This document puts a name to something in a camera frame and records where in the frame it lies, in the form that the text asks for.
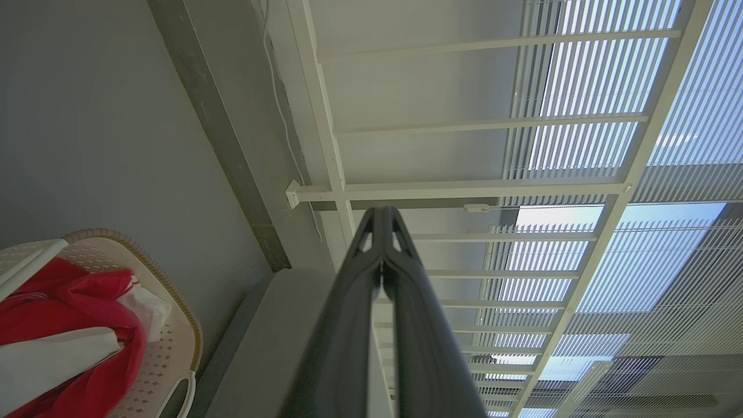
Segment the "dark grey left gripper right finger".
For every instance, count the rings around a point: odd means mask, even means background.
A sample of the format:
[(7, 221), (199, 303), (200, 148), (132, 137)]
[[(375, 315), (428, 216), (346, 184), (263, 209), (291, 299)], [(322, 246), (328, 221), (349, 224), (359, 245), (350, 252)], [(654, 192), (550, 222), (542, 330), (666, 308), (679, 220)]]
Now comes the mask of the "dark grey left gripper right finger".
[(383, 208), (383, 290), (394, 313), (399, 417), (485, 417), (485, 407), (411, 235)]

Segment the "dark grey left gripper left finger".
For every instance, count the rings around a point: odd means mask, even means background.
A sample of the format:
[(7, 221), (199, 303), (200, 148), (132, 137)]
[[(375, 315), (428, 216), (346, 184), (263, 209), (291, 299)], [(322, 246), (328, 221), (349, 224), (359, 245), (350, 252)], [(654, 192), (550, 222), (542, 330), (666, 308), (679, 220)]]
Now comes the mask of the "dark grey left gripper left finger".
[(365, 417), (382, 210), (366, 211), (306, 344), (282, 417)]

